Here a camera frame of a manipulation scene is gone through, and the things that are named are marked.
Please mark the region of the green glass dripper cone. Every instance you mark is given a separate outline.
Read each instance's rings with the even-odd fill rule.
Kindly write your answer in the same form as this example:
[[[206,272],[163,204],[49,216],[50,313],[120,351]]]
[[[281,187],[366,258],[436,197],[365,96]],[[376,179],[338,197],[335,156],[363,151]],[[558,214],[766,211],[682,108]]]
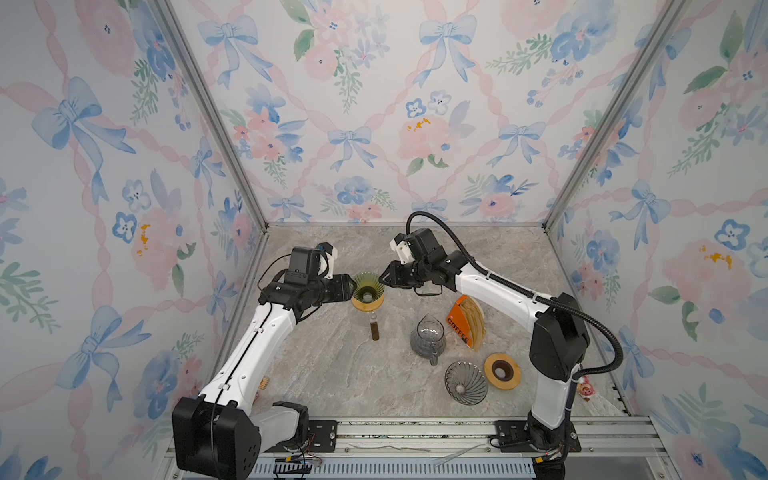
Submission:
[[[354,300],[363,304],[372,304],[383,297],[385,287],[378,281],[379,276],[376,273],[361,272],[353,279],[357,283]]]

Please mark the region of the clear glass server wooden handle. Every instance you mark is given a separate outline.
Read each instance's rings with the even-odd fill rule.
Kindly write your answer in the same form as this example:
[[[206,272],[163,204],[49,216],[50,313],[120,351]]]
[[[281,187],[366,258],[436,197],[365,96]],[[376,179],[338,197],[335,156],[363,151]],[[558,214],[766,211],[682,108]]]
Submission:
[[[379,323],[378,323],[377,310],[364,309],[363,312],[365,313],[369,321],[371,339],[373,341],[379,341],[380,329],[379,329]]]

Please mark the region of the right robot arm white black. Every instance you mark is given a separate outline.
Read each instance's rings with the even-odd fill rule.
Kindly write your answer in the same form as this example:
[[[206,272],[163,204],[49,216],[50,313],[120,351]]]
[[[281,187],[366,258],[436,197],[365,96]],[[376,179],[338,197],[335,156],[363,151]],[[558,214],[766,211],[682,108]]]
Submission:
[[[575,299],[517,285],[477,262],[463,246],[448,253],[429,228],[396,235],[390,248],[397,258],[379,277],[385,286],[417,290],[431,283],[447,288],[487,304],[531,334],[529,360],[537,385],[526,440],[547,460],[566,458],[573,440],[575,374],[590,344]]]

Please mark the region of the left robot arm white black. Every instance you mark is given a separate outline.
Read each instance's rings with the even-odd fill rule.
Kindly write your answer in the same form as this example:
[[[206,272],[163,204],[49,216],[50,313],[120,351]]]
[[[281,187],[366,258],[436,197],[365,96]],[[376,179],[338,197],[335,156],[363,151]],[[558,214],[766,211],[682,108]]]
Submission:
[[[256,394],[282,343],[321,306],[352,299],[357,287],[336,273],[337,250],[323,242],[295,247],[287,268],[260,290],[252,320],[229,358],[197,397],[183,397],[172,411],[179,469],[215,479],[245,479],[260,454],[294,450],[309,441],[307,407],[273,403],[252,412]]]

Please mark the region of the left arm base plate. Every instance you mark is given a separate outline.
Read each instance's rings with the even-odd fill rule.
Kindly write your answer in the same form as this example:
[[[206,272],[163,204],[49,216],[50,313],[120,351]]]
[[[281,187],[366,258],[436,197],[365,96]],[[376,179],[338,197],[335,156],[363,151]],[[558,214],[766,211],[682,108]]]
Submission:
[[[300,427],[299,436],[267,449],[269,453],[334,453],[339,422],[336,420],[310,420]]]

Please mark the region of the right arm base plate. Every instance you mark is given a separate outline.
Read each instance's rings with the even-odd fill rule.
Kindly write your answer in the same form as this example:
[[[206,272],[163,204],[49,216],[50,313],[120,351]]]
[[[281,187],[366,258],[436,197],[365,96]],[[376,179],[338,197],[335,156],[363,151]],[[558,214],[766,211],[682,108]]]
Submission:
[[[563,422],[552,430],[538,420],[497,420],[493,422],[494,445],[503,453],[554,454],[566,444],[570,453],[582,451],[572,422]]]

